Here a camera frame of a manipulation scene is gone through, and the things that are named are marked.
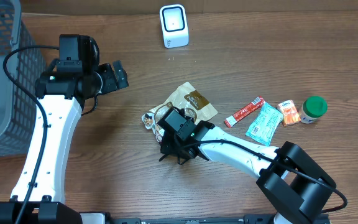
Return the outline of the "beige brown snack bag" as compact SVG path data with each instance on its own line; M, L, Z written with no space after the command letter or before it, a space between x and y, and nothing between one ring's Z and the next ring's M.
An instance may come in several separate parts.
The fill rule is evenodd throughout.
M162 104L152 108L141 117L146 129L151 130L158 143L162 142L164 129L157 123L171 108L184 109L185 115L200 121L208 121L217 115L214 106L201 95L189 82L180 85Z

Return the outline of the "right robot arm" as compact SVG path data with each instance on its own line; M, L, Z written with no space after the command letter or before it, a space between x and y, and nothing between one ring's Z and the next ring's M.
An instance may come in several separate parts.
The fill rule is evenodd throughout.
M277 211L274 223L313 223L336 189L335 181L291 142L282 147L254 144L208 121L195 124L178 108L170 108L158 125L164 130L161 153L176 156L179 165L201 157L228 164L255 178Z

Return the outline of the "teal snack packet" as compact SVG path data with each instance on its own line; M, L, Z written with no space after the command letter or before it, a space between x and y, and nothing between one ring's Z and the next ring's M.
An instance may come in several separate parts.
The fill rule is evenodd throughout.
M282 122L283 114L265 102L256 119L249 126L246 136L269 146L277 126Z

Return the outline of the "green lid small jar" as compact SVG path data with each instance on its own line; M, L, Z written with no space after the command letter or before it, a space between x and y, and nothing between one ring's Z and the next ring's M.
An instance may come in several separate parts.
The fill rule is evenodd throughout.
M302 123L311 124L320 119L328 110L326 100L320 96L311 96L300 106L299 115Z

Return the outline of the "red stick snack packet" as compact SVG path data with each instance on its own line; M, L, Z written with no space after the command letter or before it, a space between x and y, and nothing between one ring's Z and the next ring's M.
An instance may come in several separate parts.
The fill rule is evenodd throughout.
M263 104L265 103L265 100L258 96L256 97L252 102L250 102L248 105L234 113L233 115L227 117L224 120L224 124L228 128L232 128L235 124L237 124L240 120L244 119L246 116L253 113L255 110L261 108Z

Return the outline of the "orange small snack packet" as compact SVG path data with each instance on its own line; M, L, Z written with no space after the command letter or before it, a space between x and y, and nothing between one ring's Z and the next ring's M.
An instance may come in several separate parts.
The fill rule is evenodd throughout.
M300 122L300 115L298 110L292 100L286 100L277 105L277 109L283 115L283 125L289 126Z

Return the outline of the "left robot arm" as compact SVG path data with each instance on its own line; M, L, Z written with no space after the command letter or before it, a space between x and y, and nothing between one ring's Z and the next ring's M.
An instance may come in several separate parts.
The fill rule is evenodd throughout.
M65 205L65 173L71 140L85 101L128 87L120 61L99 62L99 47L87 35L59 36L59 57L35 81L31 93L7 69L19 47L3 60L8 79L37 106L37 118L24 168L9 201L0 202L0 223L105 223L106 216Z

